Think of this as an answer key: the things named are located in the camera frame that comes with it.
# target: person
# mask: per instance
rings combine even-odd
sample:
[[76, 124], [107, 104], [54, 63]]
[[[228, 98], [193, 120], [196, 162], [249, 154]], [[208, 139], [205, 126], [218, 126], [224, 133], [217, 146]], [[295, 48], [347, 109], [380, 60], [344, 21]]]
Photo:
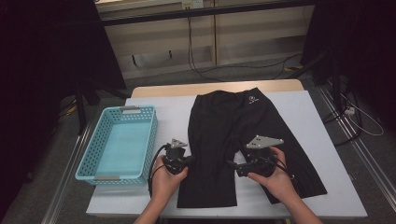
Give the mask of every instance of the person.
[[[276, 158], [286, 164], [285, 154], [277, 147], [270, 147]], [[157, 170], [152, 180], [152, 197], [142, 214], [134, 224], [155, 223], [170, 198], [177, 190], [180, 182], [187, 176], [188, 167], [178, 175], [170, 174], [163, 166], [163, 156], [157, 158], [154, 170]], [[304, 203], [291, 184], [290, 177], [281, 169], [276, 168], [269, 177], [249, 173], [247, 176], [262, 184], [283, 203], [289, 210], [294, 221], [299, 223], [322, 223], [314, 212]]]

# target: logo on shorts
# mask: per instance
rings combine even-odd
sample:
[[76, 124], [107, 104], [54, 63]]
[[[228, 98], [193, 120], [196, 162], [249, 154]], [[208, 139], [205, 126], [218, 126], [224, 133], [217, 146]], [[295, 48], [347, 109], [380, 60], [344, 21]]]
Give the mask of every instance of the logo on shorts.
[[253, 104], [254, 102], [259, 100], [259, 99], [256, 99], [256, 97], [254, 97], [254, 96], [249, 96], [248, 99], [250, 101], [249, 104]]

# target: black shorts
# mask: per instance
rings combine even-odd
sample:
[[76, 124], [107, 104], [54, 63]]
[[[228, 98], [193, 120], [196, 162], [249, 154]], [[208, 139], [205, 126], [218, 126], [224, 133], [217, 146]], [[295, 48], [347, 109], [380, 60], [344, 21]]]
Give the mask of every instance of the black shorts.
[[[196, 161], [179, 188], [177, 207], [236, 206], [234, 169], [227, 161], [256, 135], [283, 139], [289, 171], [295, 175], [302, 198], [326, 194], [317, 171], [259, 89], [237, 93], [213, 91], [198, 95], [188, 128], [191, 154]], [[248, 161], [246, 153], [241, 150]], [[278, 200], [262, 187], [271, 203]]]

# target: teal basket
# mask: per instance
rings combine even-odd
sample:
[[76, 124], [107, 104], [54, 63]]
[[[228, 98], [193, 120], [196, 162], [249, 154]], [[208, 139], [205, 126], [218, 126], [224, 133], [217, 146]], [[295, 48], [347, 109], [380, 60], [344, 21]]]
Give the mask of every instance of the teal basket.
[[157, 124], [152, 105], [104, 109], [76, 179], [91, 185], [146, 185]]

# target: person's left hand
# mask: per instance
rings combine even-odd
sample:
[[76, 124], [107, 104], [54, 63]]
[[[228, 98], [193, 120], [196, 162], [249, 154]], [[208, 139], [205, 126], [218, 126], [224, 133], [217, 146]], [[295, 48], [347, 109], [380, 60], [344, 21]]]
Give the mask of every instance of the person's left hand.
[[[153, 172], [163, 166], [163, 155], [155, 161]], [[186, 178], [188, 167], [178, 175], [172, 175], [165, 166], [159, 168], [152, 177], [152, 199], [160, 203], [168, 203], [169, 199], [175, 193], [180, 182]]]

